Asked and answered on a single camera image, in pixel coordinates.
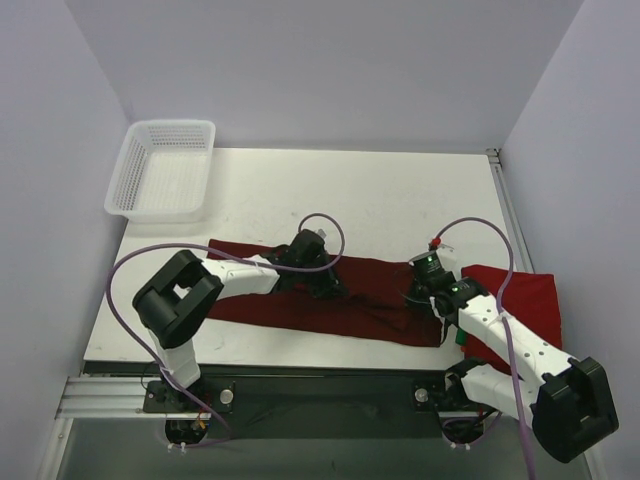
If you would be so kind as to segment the dark red t shirt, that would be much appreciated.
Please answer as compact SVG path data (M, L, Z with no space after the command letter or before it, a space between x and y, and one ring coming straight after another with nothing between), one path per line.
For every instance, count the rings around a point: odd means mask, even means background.
M441 322L410 309L403 295L412 272L400 263L344 256L335 266L346 296L315 299L303 285L271 295L246 295L218 301L210 320L438 347Z

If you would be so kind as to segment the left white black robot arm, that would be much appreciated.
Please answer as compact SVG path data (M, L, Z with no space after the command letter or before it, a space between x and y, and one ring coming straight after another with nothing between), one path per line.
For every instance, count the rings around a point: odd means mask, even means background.
M298 286L317 299L345 297L348 289L330 262L323 237L308 229L290 244L239 261L201 260L189 250L174 254L132 301L173 378L166 391L169 403L188 412L201 402L203 381L192 339L216 302Z

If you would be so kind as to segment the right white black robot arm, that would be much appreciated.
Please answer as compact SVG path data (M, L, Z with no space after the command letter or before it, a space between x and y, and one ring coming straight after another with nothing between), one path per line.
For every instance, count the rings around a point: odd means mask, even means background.
M448 404L491 407L523 424L554 459L567 463L619 428L604 367L579 360L542 339L472 277L455 270L449 248L432 249L408 262L409 303L429 309L445 327L472 335L509 367L465 359L445 373Z

